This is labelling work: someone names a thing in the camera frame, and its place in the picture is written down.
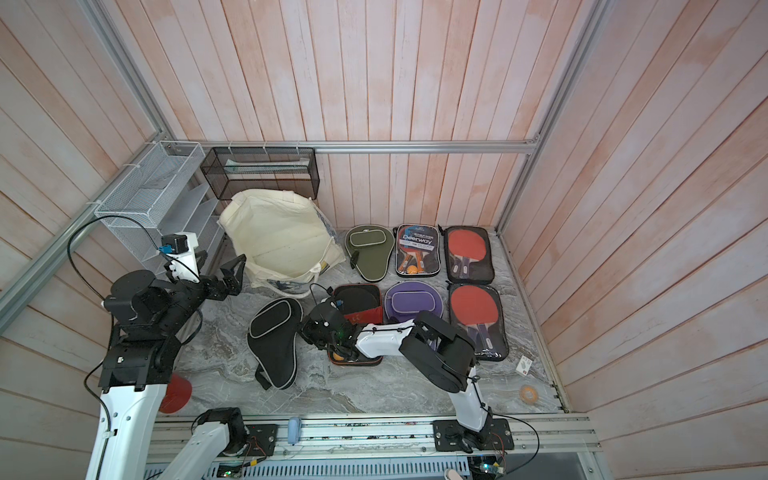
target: blue clip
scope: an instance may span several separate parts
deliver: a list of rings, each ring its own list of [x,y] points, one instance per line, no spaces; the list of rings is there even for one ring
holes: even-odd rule
[[[299,431],[301,430],[301,419],[299,417],[291,417],[288,420],[288,444],[295,445],[299,443]]]

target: small card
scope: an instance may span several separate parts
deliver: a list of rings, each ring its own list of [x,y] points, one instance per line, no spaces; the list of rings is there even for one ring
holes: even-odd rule
[[[526,376],[528,374],[528,370],[531,369],[531,365],[533,365],[533,360],[523,355],[522,358],[520,358],[520,362],[518,362],[518,367],[515,370],[520,375]]]

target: white robotic arm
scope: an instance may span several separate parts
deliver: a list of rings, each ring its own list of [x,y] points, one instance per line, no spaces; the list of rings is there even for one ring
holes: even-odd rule
[[[400,323],[398,326],[374,326],[368,325],[357,336],[355,347],[368,358],[377,356],[403,356],[400,347],[405,338],[411,334],[414,328],[413,320]],[[473,365],[467,374],[468,385],[458,392],[448,392],[453,407],[456,409],[456,419],[459,425],[467,429],[479,432],[485,425],[488,416],[480,402],[482,394],[480,389],[469,384],[474,383],[476,375]]]
[[[182,345],[176,334],[206,299],[240,293],[245,256],[221,267],[223,279],[203,276],[197,265],[205,258],[194,254],[196,245],[193,233],[163,237],[161,251],[172,259],[166,265],[169,281],[147,270],[131,272],[113,284],[104,301],[117,324],[103,361],[99,386],[104,406],[87,480],[143,478],[154,420]],[[299,334],[344,358],[404,356],[449,394],[469,444],[480,448],[484,442],[490,415],[475,384],[475,347],[463,330],[429,312],[398,325],[362,328],[327,300],[302,320]],[[430,346],[435,343],[437,350]],[[238,455],[246,437],[239,409],[209,410],[160,479],[197,480],[222,452]],[[461,442],[462,449],[471,451]]]

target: gray marble surface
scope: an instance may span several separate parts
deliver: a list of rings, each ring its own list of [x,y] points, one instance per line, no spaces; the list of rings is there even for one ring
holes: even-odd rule
[[[481,380],[478,386],[485,401],[496,412],[558,412],[560,402],[554,397],[555,390],[550,387],[551,380],[541,363],[533,341],[531,320],[503,256],[501,242],[495,234],[491,239],[496,270],[492,286],[501,294],[510,353],[502,362],[479,363]],[[225,251],[222,256],[225,260],[234,255],[229,248],[230,251]],[[402,280],[394,274],[392,261],[390,259],[389,273],[378,283],[382,292]],[[421,280],[433,285],[444,302],[447,300],[444,271]],[[342,263],[325,272],[319,282],[338,286],[359,283],[362,279],[348,263]],[[193,386],[192,399],[177,415],[197,415],[221,406],[239,406],[246,415],[454,413],[448,395],[402,357],[385,358],[374,367],[335,366],[325,352],[307,345],[299,337],[296,338],[298,373],[295,383],[285,390],[263,390],[253,377],[257,361],[248,349],[246,334],[255,313],[273,298],[276,294],[267,289],[248,287],[239,296],[223,302],[207,301],[203,305],[202,329],[197,338],[182,348],[177,363],[177,373],[189,379]],[[313,305],[312,297],[300,302],[305,313]],[[515,372],[521,355],[533,360],[526,377]],[[534,405],[520,400],[519,390],[523,385],[537,390],[539,399]]]

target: white wire rack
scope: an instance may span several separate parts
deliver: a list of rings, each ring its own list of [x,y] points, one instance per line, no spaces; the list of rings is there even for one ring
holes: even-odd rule
[[[218,200],[204,200],[207,184],[187,187],[203,159],[203,149],[197,142],[158,142],[107,195],[95,215],[122,215],[136,220],[157,245],[169,233],[196,233],[199,248],[207,250],[212,258],[223,237],[218,217],[213,215]],[[144,268],[162,271],[164,259],[137,224],[122,218],[105,218],[102,222]]]

